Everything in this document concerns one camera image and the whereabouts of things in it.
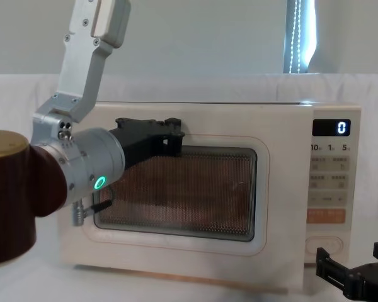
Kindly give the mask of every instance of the microwave oven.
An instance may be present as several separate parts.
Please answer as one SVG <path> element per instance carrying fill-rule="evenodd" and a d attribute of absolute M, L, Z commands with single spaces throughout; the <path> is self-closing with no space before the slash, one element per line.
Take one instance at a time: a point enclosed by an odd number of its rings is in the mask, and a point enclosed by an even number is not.
<path fill-rule="evenodd" d="M 76 130 L 111 130 L 120 117 L 181 119 L 182 154 L 125 171 L 113 206 L 81 227 L 61 209 L 65 262 L 300 289 L 317 247 L 347 259 L 358 106 L 98 103 Z"/>

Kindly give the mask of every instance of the orange button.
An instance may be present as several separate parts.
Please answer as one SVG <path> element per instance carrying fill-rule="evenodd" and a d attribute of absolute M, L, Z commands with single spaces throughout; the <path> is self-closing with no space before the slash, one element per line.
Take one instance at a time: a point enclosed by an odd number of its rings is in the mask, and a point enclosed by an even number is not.
<path fill-rule="evenodd" d="M 346 210 L 344 209 L 308 209 L 307 223 L 344 223 Z"/>

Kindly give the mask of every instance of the mesh screen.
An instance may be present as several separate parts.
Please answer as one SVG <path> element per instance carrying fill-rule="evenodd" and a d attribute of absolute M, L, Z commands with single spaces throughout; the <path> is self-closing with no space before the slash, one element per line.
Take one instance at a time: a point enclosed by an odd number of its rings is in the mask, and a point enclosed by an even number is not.
<path fill-rule="evenodd" d="M 246 148 L 183 147 L 153 157 L 112 184 L 100 228 L 250 241 L 255 230 L 256 154 Z M 110 198 L 107 189 L 95 203 Z"/>

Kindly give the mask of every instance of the window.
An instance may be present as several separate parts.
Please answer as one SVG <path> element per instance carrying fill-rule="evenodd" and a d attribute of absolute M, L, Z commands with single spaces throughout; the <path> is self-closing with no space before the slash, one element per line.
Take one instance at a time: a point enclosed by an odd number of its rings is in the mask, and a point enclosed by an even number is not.
<path fill-rule="evenodd" d="M 111 230 L 249 242 L 255 235 L 256 154 L 247 148 L 184 146 L 153 157 L 111 187 L 111 208 L 94 218 Z M 109 198 L 104 189 L 94 202 Z"/>
<path fill-rule="evenodd" d="M 315 49 L 315 0 L 287 0 L 283 71 L 289 74 L 308 72 Z"/>

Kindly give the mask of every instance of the microwave control panel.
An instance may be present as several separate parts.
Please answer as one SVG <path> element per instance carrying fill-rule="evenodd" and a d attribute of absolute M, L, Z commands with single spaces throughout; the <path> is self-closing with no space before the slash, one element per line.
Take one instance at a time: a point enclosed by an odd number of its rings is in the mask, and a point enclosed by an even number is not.
<path fill-rule="evenodd" d="M 317 106 L 312 125 L 306 263 L 316 249 L 346 261 L 352 227 L 360 108 Z"/>

